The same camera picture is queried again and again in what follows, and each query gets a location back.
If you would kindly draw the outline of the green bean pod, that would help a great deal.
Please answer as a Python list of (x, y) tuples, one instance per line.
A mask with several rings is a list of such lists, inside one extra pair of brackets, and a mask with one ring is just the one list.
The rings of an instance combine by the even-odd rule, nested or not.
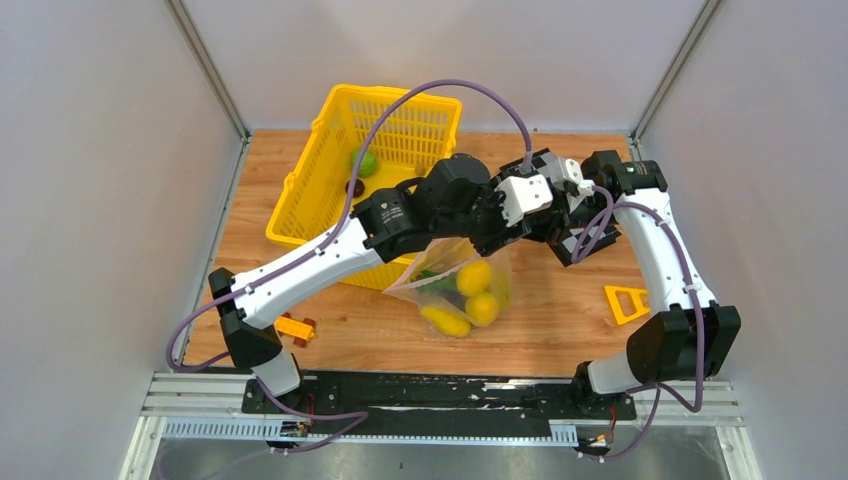
[(418, 273), (418, 276), (412, 282), (412, 287), (418, 291), (434, 292), (435, 294), (458, 293), (456, 278), (456, 271), (435, 272), (425, 269)]

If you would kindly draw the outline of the clear zip top bag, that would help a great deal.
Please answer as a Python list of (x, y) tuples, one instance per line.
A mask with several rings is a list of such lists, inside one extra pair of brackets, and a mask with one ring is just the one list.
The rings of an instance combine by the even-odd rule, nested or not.
[(482, 256), (469, 240), (454, 238), (431, 243), (384, 293), (416, 305), (441, 336), (463, 338), (510, 307), (512, 286), (508, 254)]

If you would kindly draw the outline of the yellow mango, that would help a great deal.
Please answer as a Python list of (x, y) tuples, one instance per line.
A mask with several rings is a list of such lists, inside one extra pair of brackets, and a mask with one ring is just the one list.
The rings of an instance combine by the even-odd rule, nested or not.
[(469, 321), (479, 328), (489, 326), (499, 316), (500, 310), (498, 299), (490, 292), (468, 297), (465, 303)]

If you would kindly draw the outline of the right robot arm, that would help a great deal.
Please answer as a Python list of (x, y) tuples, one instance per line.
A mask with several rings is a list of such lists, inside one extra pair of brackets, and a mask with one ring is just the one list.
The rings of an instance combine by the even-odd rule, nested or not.
[(571, 403), (596, 417), (611, 394), (693, 380), (698, 388), (719, 373), (741, 319), (704, 284), (676, 226), (668, 183), (654, 161), (623, 161), (614, 150), (577, 162), (549, 150), (533, 165), (566, 201), (563, 225), (579, 231), (562, 242), (566, 265), (592, 252), (611, 224), (631, 242), (648, 291), (650, 318), (627, 340), (623, 352), (587, 363), (586, 378), (571, 390)]

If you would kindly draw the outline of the yellow green star fruit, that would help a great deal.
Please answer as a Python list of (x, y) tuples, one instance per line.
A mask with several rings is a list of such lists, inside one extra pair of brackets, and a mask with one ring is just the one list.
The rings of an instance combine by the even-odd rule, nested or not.
[(510, 306), (512, 282), (510, 273), (503, 270), (495, 270), (489, 285), (489, 290), (498, 301), (501, 309)]

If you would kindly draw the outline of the yellow lemon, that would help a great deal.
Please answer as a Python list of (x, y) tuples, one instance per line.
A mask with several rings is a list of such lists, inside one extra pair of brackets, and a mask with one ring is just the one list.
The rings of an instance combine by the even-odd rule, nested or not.
[(457, 272), (459, 292), (466, 297), (485, 292), (490, 285), (492, 274), (491, 265), (484, 259), (467, 263)]

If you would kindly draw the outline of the yellow plastic basket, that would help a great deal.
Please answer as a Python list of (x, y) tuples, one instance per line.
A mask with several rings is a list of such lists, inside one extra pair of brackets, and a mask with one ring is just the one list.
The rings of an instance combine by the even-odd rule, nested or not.
[[(402, 88), (338, 84), (312, 123), (310, 137), (266, 227), (267, 239), (294, 250), (335, 226), (350, 180), (351, 153), (362, 146), (375, 121), (405, 93)], [(452, 155), (462, 103), (452, 97), (418, 94), (381, 126), (368, 151), (379, 160), (364, 178), (366, 194), (423, 177)]]

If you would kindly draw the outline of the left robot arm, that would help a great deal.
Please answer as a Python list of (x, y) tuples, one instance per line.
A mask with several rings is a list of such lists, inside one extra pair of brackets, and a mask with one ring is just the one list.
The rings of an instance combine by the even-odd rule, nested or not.
[(298, 411), (306, 386), (274, 323), (290, 307), (328, 286), (425, 250), (435, 239), (468, 238), (478, 251), (497, 246), (533, 208), (531, 178), (496, 182), (477, 159), (456, 154), (425, 177), (376, 190), (334, 228), (277, 260), (234, 274), (213, 271), (209, 286), (234, 364), (264, 384), (283, 413)]

